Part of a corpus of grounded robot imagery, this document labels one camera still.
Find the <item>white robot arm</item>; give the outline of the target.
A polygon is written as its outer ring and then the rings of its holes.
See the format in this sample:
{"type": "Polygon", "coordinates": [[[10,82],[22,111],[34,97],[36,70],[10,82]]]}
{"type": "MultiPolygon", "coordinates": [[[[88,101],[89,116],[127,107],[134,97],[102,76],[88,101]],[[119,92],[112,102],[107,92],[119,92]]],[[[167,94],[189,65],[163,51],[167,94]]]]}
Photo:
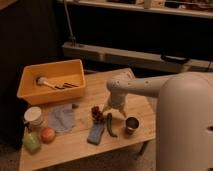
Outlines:
{"type": "Polygon", "coordinates": [[[156,171],[213,171],[213,73],[136,78],[122,72],[106,83],[103,109],[125,112],[128,94],[156,97],[156,171]]]}

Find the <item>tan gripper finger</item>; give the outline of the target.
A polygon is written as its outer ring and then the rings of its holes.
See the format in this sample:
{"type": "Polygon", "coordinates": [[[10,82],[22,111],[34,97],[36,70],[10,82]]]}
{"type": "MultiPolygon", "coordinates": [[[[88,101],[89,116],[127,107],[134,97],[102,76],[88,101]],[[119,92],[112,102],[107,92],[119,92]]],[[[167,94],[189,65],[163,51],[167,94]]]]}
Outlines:
{"type": "Polygon", "coordinates": [[[126,111],[124,109],[119,109],[118,111],[123,115],[124,118],[127,117],[126,111]]]}
{"type": "Polygon", "coordinates": [[[104,113],[104,112],[106,112],[108,110],[110,110],[110,106],[108,105],[108,103],[105,103],[103,108],[102,108],[102,112],[104,113]]]}

